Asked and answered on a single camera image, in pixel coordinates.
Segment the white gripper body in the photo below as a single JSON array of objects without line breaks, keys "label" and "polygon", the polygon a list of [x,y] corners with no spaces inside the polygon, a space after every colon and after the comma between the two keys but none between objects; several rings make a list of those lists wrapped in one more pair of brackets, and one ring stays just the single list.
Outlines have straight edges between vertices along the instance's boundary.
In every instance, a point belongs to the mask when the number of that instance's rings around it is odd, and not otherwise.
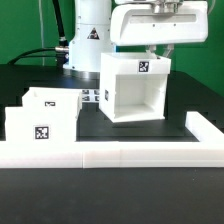
[{"label": "white gripper body", "polygon": [[117,6],[110,39],[118,46],[204,42],[208,36],[206,3],[183,3],[176,13],[154,13],[150,4]]}]

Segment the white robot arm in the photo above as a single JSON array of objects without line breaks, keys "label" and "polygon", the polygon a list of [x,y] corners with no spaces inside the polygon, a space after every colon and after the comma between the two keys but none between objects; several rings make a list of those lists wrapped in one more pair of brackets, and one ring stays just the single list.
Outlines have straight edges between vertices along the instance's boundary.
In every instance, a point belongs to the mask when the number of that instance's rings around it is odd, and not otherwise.
[{"label": "white robot arm", "polygon": [[66,73],[97,79],[103,52],[118,46],[200,43],[208,37],[206,0],[74,0],[75,35],[69,42]]}]

